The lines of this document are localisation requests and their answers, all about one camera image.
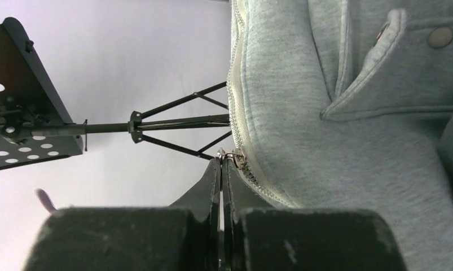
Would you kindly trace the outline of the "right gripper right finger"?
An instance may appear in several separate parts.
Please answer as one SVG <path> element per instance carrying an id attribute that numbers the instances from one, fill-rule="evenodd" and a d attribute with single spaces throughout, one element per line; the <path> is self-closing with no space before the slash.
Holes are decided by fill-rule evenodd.
<path id="1" fill-rule="evenodd" d="M 365 209 L 277 209 L 222 159 L 227 270 L 406 270 L 392 231 Z"/>

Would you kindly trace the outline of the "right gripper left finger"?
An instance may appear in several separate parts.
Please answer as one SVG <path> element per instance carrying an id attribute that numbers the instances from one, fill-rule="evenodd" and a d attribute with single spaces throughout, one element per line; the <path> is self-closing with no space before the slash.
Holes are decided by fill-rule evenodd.
<path id="1" fill-rule="evenodd" d="M 221 163 L 167 207 L 64 208 L 42 225 L 25 270 L 218 270 Z"/>

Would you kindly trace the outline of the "grey zip-up jacket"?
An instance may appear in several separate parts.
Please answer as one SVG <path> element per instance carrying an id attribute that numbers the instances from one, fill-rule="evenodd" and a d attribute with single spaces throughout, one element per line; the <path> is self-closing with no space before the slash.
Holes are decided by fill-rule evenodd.
<path id="1" fill-rule="evenodd" d="M 232 1 L 230 123 L 276 207 L 364 208 L 453 270 L 453 1 Z"/>

